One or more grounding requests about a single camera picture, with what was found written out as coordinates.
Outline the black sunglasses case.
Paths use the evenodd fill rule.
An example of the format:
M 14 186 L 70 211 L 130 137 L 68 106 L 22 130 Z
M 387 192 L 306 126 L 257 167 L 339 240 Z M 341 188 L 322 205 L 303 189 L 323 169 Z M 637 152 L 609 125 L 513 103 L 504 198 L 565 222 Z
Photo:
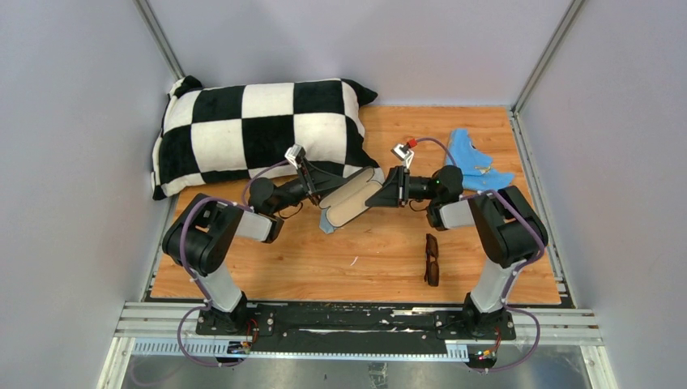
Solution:
M 332 224 L 343 227 L 369 209 L 365 200 L 382 187 L 376 179 L 377 172 L 371 167 L 360 169 L 320 202 L 318 207 L 326 210 Z

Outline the light blue cleaning cloth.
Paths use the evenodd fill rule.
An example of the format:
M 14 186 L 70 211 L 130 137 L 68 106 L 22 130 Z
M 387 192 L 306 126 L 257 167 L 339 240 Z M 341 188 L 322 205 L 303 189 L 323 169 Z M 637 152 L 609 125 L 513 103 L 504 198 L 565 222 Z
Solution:
M 341 225 L 334 225 L 331 223 L 329 220 L 326 210 L 323 210 L 321 212 L 320 216 L 320 221 L 319 221 L 319 228 L 325 233 L 325 234 L 332 234 L 334 233 L 337 229 L 341 228 Z

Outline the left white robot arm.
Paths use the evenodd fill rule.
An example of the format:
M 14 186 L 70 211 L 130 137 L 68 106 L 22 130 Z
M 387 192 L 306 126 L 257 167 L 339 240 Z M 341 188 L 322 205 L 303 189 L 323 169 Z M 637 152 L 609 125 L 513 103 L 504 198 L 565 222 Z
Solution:
M 265 168 L 250 179 L 239 203 L 196 195 L 165 233 L 161 248 L 184 268 L 203 295 L 201 311 L 229 335 L 242 333 L 251 321 L 247 297 L 224 264 L 232 242 L 243 237 L 272 243 L 283 227 L 279 212 L 308 199 L 319 203 L 347 179 L 318 167 L 298 145 L 280 166 L 294 168 L 296 178 L 277 186 Z

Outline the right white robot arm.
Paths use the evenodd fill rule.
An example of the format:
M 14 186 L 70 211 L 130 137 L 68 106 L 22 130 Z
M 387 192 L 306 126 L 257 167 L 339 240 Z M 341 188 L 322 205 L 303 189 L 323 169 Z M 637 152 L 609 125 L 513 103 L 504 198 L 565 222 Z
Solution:
M 463 194 L 463 172 L 445 165 L 430 177 L 394 167 L 368 207 L 404 207 L 426 200 L 429 225 L 446 231 L 476 228 L 486 263 L 477 285 L 467 294 L 459 320 L 473 338 L 483 338 L 505 320 L 506 302 L 519 273 L 538 261 L 548 244 L 543 222 L 516 186 Z

